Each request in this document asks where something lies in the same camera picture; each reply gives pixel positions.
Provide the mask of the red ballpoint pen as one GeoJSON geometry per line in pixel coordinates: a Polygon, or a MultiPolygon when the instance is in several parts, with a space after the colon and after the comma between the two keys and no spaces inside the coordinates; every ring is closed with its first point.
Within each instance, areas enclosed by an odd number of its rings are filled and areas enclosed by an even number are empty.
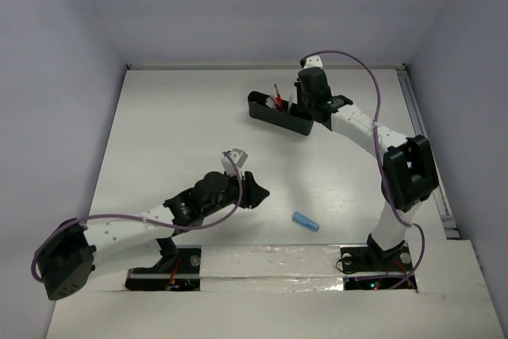
{"type": "Polygon", "coordinates": [[[283,110],[283,104],[282,104],[282,99],[281,99],[281,96],[279,93],[279,88],[276,84],[274,85],[274,88],[275,88],[275,102],[276,102],[278,108],[280,110],[283,110]]]}

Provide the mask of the blue highlighter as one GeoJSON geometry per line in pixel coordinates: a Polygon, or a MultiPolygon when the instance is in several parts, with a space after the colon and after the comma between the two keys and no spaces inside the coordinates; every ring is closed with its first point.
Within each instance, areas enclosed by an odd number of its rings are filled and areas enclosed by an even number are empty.
{"type": "Polygon", "coordinates": [[[306,229],[309,229],[313,232],[317,232],[320,229],[318,223],[314,222],[304,214],[300,214],[299,212],[294,212],[292,215],[292,221],[295,224],[298,224],[306,229]]]}

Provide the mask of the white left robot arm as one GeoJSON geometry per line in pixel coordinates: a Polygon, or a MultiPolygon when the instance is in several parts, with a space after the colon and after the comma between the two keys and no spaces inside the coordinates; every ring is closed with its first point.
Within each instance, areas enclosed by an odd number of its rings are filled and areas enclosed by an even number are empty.
{"type": "Polygon", "coordinates": [[[254,209],[269,196],[250,171],[230,175],[212,171],[193,187],[135,215],[103,214],[61,223],[36,250],[31,271],[57,301],[82,289],[88,280],[121,266],[121,252],[154,244],[149,269],[165,272],[176,260],[173,237],[207,227],[205,219],[229,207],[254,209]]]}

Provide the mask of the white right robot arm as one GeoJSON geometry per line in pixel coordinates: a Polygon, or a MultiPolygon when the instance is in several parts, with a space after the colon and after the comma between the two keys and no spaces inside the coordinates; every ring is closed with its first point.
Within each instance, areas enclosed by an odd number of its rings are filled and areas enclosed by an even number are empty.
{"type": "Polygon", "coordinates": [[[383,269],[394,260],[393,250],[404,241],[415,211],[439,185],[429,140],[388,129],[349,98],[333,96],[319,67],[302,69],[295,86],[301,110],[376,159],[385,206],[368,237],[365,259],[372,268],[383,269]]]}

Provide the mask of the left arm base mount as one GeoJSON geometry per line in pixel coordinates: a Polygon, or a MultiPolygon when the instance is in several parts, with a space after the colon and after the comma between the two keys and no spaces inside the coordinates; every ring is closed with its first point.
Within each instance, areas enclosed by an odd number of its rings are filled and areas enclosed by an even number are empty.
{"type": "Polygon", "coordinates": [[[200,291],[201,246],[178,247],[169,237],[156,240],[159,258],[151,267],[130,269],[128,291],[200,291]]]}

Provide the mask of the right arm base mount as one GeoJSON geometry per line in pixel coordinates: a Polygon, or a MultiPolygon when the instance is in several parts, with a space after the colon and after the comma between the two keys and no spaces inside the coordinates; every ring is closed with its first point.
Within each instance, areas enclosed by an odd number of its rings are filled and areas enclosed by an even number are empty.
{"type": "Polygon", "coordinates": [[[412,258],[409,249],[402,246],[387,258],[378,258],[367,246],[341,247],[335,263],[343,275],[346,291],[416,290],[412,258]]]}

